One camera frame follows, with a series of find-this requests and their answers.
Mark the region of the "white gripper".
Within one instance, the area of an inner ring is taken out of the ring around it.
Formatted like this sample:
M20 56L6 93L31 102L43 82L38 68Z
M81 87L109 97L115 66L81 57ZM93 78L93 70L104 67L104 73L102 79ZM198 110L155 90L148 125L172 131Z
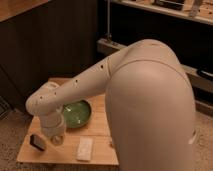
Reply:
M52 113L39 117L41 132L50 139L52 144L61 145L64 142L66 123L62 114Z

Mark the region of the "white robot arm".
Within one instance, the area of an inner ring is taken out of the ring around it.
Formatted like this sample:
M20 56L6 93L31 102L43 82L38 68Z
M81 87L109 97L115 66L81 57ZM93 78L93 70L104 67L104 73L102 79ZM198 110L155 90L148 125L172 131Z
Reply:
M43 84L26 101L48 138L65 132L61 108L105 95L120 171L195 171L195 98L176 54L144 39L99 61L66 83Z

